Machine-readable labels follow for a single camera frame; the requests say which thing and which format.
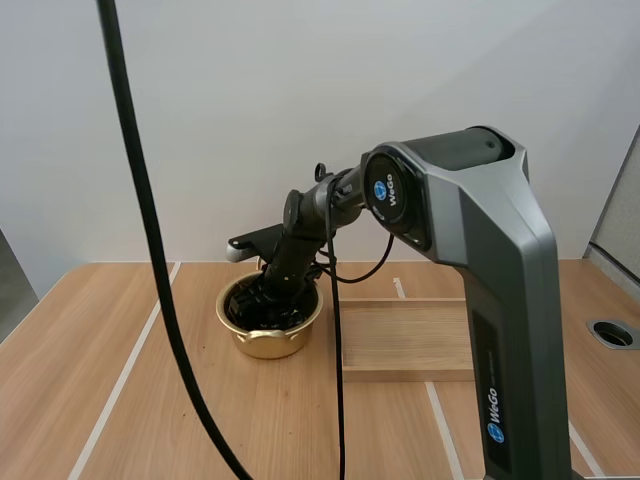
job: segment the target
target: black cable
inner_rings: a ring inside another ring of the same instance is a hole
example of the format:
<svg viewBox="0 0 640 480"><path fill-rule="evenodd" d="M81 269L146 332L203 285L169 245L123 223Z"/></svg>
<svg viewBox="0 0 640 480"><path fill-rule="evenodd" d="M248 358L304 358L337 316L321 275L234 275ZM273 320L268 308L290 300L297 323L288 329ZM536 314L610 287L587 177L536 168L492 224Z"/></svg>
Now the black cable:
<svg viewBox="0 0 640 480"><path fill-rule="evenodd" d="M327 185L327 204L325 214L325 227L327 233L327 248L329 250L329 268L331 276L331 296L333 298L333 320L336 331L336 390L338 394L338 435L340 447L340 480L345 476L345 444L344 444L344 395L342 391L342 331L340 329L340 301L338 293L338 274L336 273L336 256L333 250L333 232L331 225L331 197L336 183L340 177L336 177Z"/></svg>
<svg viewBox="0 0 640 480"><path fill-rule="evenodd" d="M393 247L393 239L395 237L393 235L389 235L389 241L387 242L387 248L384 251L384 254L382 255L382 258L380 259L380 261L378 262L378 264L373 267L368 273L365 273L364 275L362 275L361 277L358 278L342 278L342 277L338 277L336 275L336 279L339 282L342 283L359 283L362 282L368 278L370 278L373 274L375 274L378 270L380 270L380 268L382 267L382 265L384 265L384 263L387 261L387 258L389 257L389 254L391 253L391 248ZM324 273L326 273L327 275L331 275L331 272L329 270L327 270L321 263L315 262L314 264L320 268L320 270L322 270Z"/></svg>
<svg viewBox="0 0 640 480"><path fill-rule="evenodd" d="M613 263L616 267L618 267L620 270L622 270L624 273L626 273L629 278L634 280L637 284L640 284L640 278L638 278L638 276L635 273L633 273L631 270L629 270L627 267L625 267L622 264L622 262L620 262L620 260L618 260L616 257L614 257L609 252L607 252L607 250L605 250L603 247L601 247L600 245L598 245L595 242L589 242L589 245L591 245L591 247L593 247L595 250L597 250L602 255L604 255L607 258L607 260L609 260L611 263Z"/></svg>
<svg viewBox="0 0 640 480"><path fill-rule="evenodd" d="M171 344L171 351L176 359L180 376L187 389L193 408L209 434L209 438L211 438L220 455L224 461L227 462L227 465L229 465L233 473L240 480L251 480L251 476L233 454L211 417L204 398L202 398L202 393L196 382L191 364L189 363L189 357L184 347L178 319L176 318L164 247L162 246L162 237L160 235L160 225L158 224L158 216L153 201L147 167L142 153L142 145L140 143L140 135L138 133L133 101L131 99L131 90L127 77L116 6L113 0L97 0L97 4L107 61L109 63L109 73L111 74L111 83L118 108L120 127L122 129L122 137L127 150L127 157L129 158L129 166L131 168L131 176L133 177L138 203L140 204L140 212L149 244L151 264L153 265L153 274L156 280L156 288L158 289L158 299L162 307L162 316L164 318L167 336L169 337L169 343Z"/></svg>

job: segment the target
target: wooden tray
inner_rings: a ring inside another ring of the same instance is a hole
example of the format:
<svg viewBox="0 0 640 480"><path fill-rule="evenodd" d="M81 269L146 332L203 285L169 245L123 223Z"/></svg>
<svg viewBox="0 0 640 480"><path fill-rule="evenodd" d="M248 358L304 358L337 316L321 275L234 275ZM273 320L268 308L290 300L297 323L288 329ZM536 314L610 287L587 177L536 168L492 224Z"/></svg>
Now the wooden tray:
<svg viewBox="0 0 640 480"><path fill-rule="evenodd" d="M344 299L345 382L473 381L464 299Z"/></svg>

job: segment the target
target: gray robot arm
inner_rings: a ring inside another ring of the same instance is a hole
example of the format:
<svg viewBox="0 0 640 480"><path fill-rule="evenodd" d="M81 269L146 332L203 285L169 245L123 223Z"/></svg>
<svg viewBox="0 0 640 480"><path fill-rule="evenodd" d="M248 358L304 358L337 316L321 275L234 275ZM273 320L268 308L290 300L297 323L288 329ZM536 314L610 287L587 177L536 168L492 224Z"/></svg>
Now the gray robot arm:
<svg viewBox="0 0 640 480"><path fill-rule="evenodd" d="M462 275L485 478L568 480L576 477L556 243L526 175L525 149L495 129L384 143L341 177L331 213L337 229L364 206L396 238ZM253 234L230 240L234 250L269 263L267 298L304 288L327 241L334 176L317 180L309 192L289 194L283 224L261 231L262 241Z"/></svg>

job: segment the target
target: metal bowl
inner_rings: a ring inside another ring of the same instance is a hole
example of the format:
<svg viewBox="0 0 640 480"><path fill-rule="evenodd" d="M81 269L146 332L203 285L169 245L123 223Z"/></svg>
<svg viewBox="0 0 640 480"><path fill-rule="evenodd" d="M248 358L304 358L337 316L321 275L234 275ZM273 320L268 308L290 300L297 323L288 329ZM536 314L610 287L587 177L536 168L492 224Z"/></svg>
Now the metal bowl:
<svg viewBox="0 0 640 480"><path fill-rule="evenodd" d="M313 313L297 327L284 331L252 330L248 332L247 330L238 328L229 317L227 317L225 304L227 297L238 284L251 281L258 275L260 275L260 272L248 273L223 288L216 301L216 313L222 324L230 330L233 343L236 344L236 347L238 347L242 353L251 357L266 359L286 357L297 352L309 342L313 321L318 318L322 310L322 292L318 286L315 285L316 308Z"/></svg>

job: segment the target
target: wooden tabletop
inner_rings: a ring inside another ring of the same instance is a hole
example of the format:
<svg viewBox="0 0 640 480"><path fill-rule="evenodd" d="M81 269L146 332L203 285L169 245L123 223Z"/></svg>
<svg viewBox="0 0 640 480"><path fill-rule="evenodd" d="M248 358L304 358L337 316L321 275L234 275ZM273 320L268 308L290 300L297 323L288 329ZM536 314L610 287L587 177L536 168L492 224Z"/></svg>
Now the wooden tabletop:
<svg viewBox="0 0 640 480"><path fill-rule="evenodd" d="M337 478L330 309L302 351L255 360L215 316L219 290L254 266L169 268L200 388L248 471L256 480ZM339 270L355 277L369 268ZM639 475L640 351L607 349L585 322L640 327L640 305L587 261L561 262L561 288L574 468ZM340 294L454 298L463 289L447 267L389 263ZM53 288L0 345L0 478L233 478L189 403L157 316L148 265L86 265ZM471 382L349 383L345 414L349 480L484 475Z"/></svg>

